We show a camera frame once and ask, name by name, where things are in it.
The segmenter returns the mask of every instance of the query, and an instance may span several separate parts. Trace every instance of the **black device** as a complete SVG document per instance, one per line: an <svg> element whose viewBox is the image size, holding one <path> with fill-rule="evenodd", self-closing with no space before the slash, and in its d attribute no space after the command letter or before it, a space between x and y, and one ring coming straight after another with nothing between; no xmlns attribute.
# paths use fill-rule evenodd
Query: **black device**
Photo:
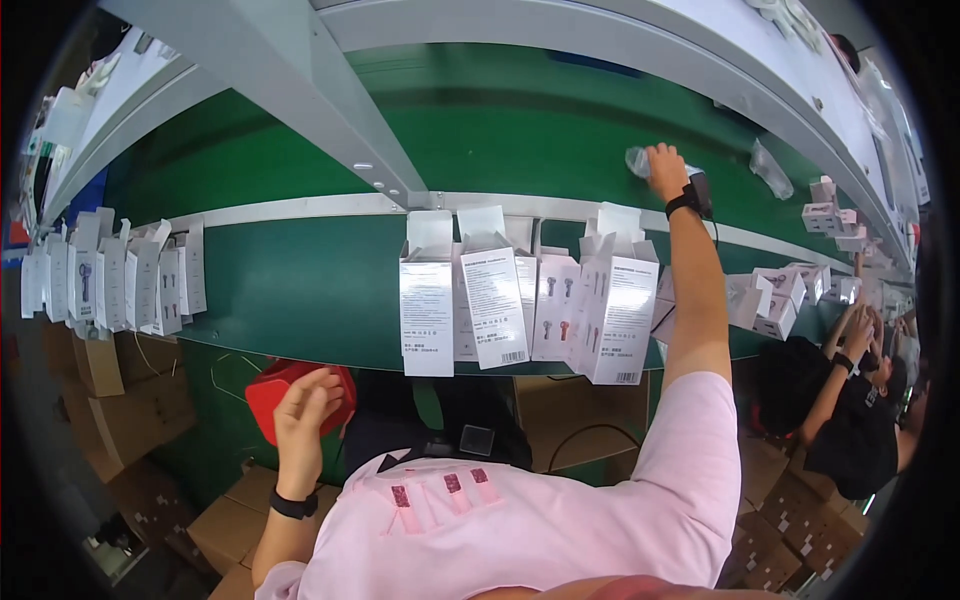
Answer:
<svg viewBox="0 0 960 600"><path fill-rule="evenodd" d="M681 206L689 206L703 219L713 218L713 200L710 197L710 186L706 174L694 173L691 175L690 183L684 186L684 194L666 204L667 221L670 220L673 211Z"/></svg>
<svg viewBox="0 0 960 600"><path fill-rule="evenodd" d="M270 508L283 516L303 520L306 516L313 516L320 505L316 493L311 493L305 500L288 500L276 493L276 487L270 492Z"/></svg>

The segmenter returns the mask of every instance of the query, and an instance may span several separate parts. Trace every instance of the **red container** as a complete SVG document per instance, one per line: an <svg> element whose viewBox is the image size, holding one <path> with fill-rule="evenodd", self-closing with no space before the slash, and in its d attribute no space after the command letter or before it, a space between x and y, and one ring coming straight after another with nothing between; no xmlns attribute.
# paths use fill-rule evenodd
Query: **red container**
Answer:
<svg viewBox="0 0 960 600"><path fill-rule="evenodd" d="M276 445L274 410L283 400L291 384L322 367L327 367L332 373L340 375L340 385L344 388L344 397L341 400L340 408L321 425L320 435L325 436L348 422L350 417L353 416L357 405L357 391L353 384L353 377L350 376L347 367L278 358L273 365L253 379L253 382L247 386L245 393L247 403L250 404L250 410L256 419L256 424L259 425L260 431L263 432L263 437L267 439L267 442Z"/></svg>

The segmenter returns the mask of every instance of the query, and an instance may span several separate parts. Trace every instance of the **black t-shirt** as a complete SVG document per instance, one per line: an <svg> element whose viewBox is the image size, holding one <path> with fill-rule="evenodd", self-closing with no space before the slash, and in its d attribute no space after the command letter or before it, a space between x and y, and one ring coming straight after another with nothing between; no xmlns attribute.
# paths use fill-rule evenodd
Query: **black t-shirt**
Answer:
<svg viewBox="0 0 960 600"><path fill-rule="evenodd" d="M851 377L807 451L804 469L832 479L849 500L869 497L897 474L894 423L890 402L862 376Z"/></svg>

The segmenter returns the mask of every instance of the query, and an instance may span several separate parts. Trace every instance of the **worker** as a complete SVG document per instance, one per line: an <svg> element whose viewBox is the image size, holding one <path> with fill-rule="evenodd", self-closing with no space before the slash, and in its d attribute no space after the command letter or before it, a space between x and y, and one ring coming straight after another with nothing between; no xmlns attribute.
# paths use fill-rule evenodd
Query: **worker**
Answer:
<svg viewBox="0 0 960 600"><path fill-rule="evenodd" d="M740 497L724 275L700 215L684 205L693 193L684 159L664 144L647 153L648 181L670 201L677 322L660 405L630 480L592 488L479 457L431 457L420 439L402 437L402 416L384 415L378 431L357 420L368 400L358 390L348 465L359 460L350 456L353 436L378 433L393 447L363 457L321 526L311 500L324 463L318 431L343 390L320 369L294 383L275 411L279 475L253 559L257 598L727 593L703 589L730 553ZM380 393L380 406L405 394ZM418 458L405 460L411 454Z"/></svg>
<svg viewBox="0 0 960 600"><path fill-rule="evenodd" d="M869 497L909 465L923 424L923 415L910 427L897 423L907 368L899 356L882 355L878 331L882 319L858 301L822 348L794 336L760 353L760 425L776 436L796 433L807 448L804 469L828 476L849 500ZM870 355L878 358L863 360Z"/></svg>

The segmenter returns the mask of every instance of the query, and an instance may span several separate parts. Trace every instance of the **black wristband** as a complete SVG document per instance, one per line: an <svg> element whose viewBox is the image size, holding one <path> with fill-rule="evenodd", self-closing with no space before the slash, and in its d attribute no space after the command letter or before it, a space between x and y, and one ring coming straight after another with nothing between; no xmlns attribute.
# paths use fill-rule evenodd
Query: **black wristband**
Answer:
<svg viewBox="0 0 960 600"><path fill-rule="evenodd" d="M670 215L682 206L688 206L693 212L700 214L700 199L697 196L697 189L693 187L692 183L684 186L684 193L681 196L674 198L666 204L666 209L664 210L666 220L670 221Z"/></svg>
<svg viewBox="0 0 960 600"><path fill-rule="evenodd" d="M853 372L853 362L847 358L844 354L840 352L833 353L833 360L831 361L834 365L840 365L847 370L847 373Z"/></svg>
<svg viewBox="0 0 960 600"><path fill-rule="evenodd" d="M276 492L276 487L270 492L270 508L290 518L303 519L305 516L313 516L319 505L320 499L315 492L308 495L303 501L284 498Z"/></svg>

